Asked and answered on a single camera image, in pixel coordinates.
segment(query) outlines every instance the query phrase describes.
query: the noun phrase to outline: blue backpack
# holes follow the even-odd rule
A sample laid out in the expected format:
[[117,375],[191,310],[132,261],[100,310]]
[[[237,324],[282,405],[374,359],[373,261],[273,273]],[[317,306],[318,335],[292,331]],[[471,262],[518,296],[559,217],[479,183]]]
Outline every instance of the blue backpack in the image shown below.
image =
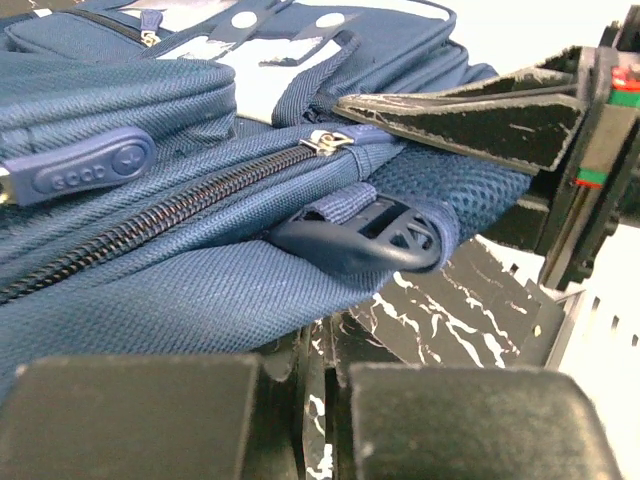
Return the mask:
[[4,22],[0,401],[44,356],[263,345],[441,268],[529,187],[332,113],[495,75],[450,10],[169,3]]

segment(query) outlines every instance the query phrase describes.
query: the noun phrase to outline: black foam pad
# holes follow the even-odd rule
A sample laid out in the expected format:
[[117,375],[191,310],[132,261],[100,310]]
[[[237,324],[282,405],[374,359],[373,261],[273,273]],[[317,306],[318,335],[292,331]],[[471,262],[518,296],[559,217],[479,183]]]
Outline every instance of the black foam pad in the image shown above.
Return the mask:
[[361,480],[621,478],[593,405],[566,376],[360,364],[351,382]]

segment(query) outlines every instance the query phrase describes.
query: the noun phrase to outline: rubber zipper pull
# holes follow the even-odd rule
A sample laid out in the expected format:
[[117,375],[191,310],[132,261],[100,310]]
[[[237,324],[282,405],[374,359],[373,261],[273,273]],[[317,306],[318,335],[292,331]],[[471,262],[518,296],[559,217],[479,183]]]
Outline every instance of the rubber zipper pull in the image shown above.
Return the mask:
[[300,144],[313,149],[316,155],[326,157],[349,145],[358,147],[396,141],[397,137],[373,125],[351,125],[335,132],[315,130],[309,139],[300,140]]
[[140,40],[147,47],[153,47],[160,42],[157,33],[162,20],[162,12],[158,10],[142,10],[140,12]]
[[0,204],[26,207],[131,182],[156,161],[151,137],[122,127],[66,147],[0,163]]

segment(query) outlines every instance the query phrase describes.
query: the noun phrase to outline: black plastic buckle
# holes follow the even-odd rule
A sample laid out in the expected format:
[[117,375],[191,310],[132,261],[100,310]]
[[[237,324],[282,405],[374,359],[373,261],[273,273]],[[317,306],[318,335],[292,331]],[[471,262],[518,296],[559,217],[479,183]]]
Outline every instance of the black plastic buckle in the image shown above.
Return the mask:
[[342,225],[294,216],[268,241],[331,274],[420,272],[440,260],[440,238],[420,212],[387,196]]

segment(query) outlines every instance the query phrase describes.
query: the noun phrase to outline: black zipper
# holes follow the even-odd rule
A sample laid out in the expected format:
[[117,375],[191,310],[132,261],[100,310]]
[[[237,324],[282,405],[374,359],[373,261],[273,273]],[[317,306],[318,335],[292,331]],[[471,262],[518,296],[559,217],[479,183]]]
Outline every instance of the black zipper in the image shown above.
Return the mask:
[[111,30],[118,32],[121,35],[124,35],[135,42],[140,44],[142,43],[142,38],[140,37],[140,30],[137,28],[129,27],[127,25],[123,25],[116,20],[112,20],[110,18],[104,17],[102,15],[98,15],[97,13],[87,12],[86,10],[81,10],[79,8],[69,9],[69,10],[59,10],[60,13],[68,13],[69,15],[75,15],[77,17],[86,18],[87,20],[91,20],[92,22],[97,23],[98,25],[102,25],[103,27],[110,28]]
[[134,215],[0,290],[0,305],[121,257],[240,190],[305,160],[331,155],[349,143],[333,140],[329,132],[317,134],[317,138],[302,140],[298,146],[251,160],[222,174],[212,174]]

